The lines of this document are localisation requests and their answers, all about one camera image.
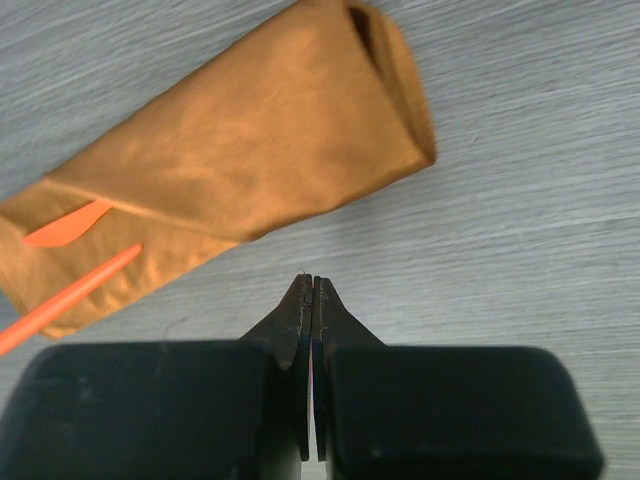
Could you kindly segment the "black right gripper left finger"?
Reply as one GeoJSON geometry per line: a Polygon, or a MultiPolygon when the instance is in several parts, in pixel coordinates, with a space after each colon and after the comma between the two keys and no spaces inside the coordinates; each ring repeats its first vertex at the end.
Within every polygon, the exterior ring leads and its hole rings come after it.
{"type": "Polygon", "coordinates": [[[260,343],[273,353],[283,386],[286,418],[300,459],[307,461],[310,414],[310,351],[313,278],[299,274],[279,304],[240,337],[242,342],[260,343]]]}

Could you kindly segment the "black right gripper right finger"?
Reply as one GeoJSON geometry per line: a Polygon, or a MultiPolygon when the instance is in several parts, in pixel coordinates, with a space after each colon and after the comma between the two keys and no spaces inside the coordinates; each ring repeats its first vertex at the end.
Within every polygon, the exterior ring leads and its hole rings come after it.
{"type": "Polygon", "coordinates": [[[327,460],[330,426],[328,362],[338,347],[384,347],[345,307],[328,278],[313,279],[311,356],[313,409],[319,461],[327,460]]]}

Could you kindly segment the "orange cloth napkin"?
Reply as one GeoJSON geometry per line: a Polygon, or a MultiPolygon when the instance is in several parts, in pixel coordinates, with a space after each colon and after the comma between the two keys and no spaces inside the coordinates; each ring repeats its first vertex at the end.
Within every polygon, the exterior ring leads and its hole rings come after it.
{"type": "Polygon", "coordinates": [[[121,251],[129,265],[43,329],[61,338],[217,255],[432,165],[401,29],[355,1],[298,1],[1,204],[1,289],[21,313],[121,251]],[[57,248],[23,237],[92,201],[57,248]]]}

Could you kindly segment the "orange plastic fork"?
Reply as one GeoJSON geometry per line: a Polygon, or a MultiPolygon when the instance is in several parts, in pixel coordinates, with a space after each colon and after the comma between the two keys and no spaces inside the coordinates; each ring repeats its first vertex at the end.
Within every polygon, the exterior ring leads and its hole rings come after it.
{"type": "Polygon", "coordinates": [[[131,263],[143,249],[142,244],[135,244],[121,251],[3,330],[1,332],[1,355],[13,350],[78,304],[131,263]]]}

